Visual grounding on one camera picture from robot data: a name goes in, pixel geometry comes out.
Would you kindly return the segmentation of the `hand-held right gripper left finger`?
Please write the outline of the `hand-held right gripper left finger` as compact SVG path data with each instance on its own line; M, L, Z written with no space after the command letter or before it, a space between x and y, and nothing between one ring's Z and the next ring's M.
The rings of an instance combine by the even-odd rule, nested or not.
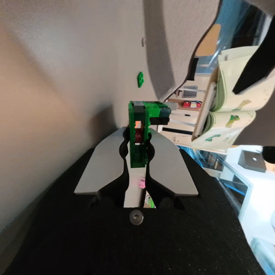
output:
M74 194L99 200L108 197L116 207L123 207L129 187L128 142L129 128L125 126L103 139L95 147Z

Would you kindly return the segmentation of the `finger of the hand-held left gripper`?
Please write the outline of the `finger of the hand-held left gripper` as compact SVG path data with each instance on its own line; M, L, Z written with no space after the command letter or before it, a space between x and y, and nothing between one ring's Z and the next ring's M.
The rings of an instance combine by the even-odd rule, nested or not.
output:
M233 93L236 95L240 94L263 78L266 78L275 66L275 1L254 0L247 2L255 5L266 14L272 16L272 20L263 42L247 62L233 88Z
M189 77L195 52L222 1L143 1L146 55L156 97L165 101Z

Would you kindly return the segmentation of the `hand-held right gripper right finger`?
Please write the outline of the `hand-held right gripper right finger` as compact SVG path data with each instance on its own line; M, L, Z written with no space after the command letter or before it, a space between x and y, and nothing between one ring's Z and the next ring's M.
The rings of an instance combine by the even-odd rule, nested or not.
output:
M176 205L182 197L199 192L179 148L168 138L150 129L147 142L146 191L156 207Z

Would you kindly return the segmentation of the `green lego build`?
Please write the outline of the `green lego build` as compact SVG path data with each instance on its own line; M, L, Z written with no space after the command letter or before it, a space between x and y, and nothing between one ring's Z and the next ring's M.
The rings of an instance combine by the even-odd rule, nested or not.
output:
M130 101L129 151L131 168L146 167L147 144L152 125L168 125L171 108L159 101Z

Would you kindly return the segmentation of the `tan board acrylic stand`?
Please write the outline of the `tan board acrylic stand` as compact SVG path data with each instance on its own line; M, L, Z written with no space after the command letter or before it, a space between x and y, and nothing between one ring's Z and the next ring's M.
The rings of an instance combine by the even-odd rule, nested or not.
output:
M207 35L201 41L195 53L196 57L212 56L215 53L220 31L220 24L214 24L211 27Z

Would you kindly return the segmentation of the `green cardboard box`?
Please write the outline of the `green cardboard box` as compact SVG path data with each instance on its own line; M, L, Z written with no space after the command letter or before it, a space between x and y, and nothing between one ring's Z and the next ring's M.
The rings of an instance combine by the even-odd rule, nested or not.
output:
M156 208L151 196L148 192L146 192L145 200L144 200L144 208Z

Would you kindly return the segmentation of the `small tablet monitor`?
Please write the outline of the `small tablet monitor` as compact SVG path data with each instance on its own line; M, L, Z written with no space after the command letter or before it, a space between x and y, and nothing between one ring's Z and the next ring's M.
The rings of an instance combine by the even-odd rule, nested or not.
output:
M182 98L196 98L198 86L182 87Z

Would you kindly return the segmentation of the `open instruction booklet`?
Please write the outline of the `open instruction booklet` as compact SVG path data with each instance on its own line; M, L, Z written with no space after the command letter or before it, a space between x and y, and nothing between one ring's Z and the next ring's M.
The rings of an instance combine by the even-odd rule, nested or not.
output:
M240 94L233 93L244 67L259 46L223 50L208 84L216 83L215 100L203 133L190 143L193 149L227 150L240 133L253 122L274 91L274 73Z

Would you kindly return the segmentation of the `white book stand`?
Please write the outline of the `white book stand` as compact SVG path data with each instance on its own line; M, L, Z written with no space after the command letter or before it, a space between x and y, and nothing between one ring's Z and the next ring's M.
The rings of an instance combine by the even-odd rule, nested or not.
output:
M171 107L170 121L163 126L163 131L174 132L179 136L191 136L190 142L197 139L204 131L208 113L213 105L216 94L216 83L208 84L206 90L197 90L196 98L182 98L171 96L166 103ZM183 108L184 101L191 101L191 108Z

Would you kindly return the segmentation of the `black square box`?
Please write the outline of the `black square box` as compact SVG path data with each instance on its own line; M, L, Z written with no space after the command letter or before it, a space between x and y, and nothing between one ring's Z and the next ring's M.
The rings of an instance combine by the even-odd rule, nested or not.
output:
M247 170L266 172L266 164L261 153L242 150L238 165Z

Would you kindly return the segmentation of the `black fuzzy microphone cover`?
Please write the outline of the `black fuzzy microphone cover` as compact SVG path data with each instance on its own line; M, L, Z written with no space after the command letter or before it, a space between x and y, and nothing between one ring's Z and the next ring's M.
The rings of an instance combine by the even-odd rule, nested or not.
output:
M266 162L275 164L275 147L274 146L263 146L262 156Z

